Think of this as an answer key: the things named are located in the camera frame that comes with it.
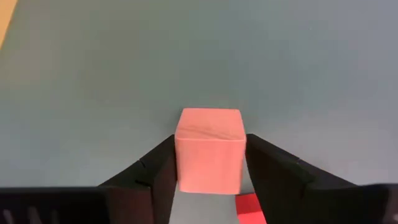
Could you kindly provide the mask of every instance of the red object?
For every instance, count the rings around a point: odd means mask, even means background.
[[[182,192],[236,195],[246,135],[237,109],[185,108],[175,131]]]
[[[266,224],[255,193],[235,196],[236,213],[240,224]]]

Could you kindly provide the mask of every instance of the red block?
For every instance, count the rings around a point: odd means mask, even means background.
[[[255,193],[235,196],[236,213],[240,224],[266,224]]]
[[[175,132],[180,190],[238,194],[245,148],[239,110],[185,108]]]

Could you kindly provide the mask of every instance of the cube top face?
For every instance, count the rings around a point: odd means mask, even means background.
[[[176,139],[245,141],[242,116],[237,109],[185,108]]]

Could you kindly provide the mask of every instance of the cube side face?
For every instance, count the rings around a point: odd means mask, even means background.
[[[183,192],[238,194],[246,141],[175,139],[178,185]]]

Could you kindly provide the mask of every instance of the gray tabletop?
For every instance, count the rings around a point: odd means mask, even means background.
[[[393,0],[19,0],[0,50],[0,185],[97,185],[184,107],[355,184],[398,182]],[[252,191],[244,171],[242,192]],[[177,194],[170,223],[238,223]]]

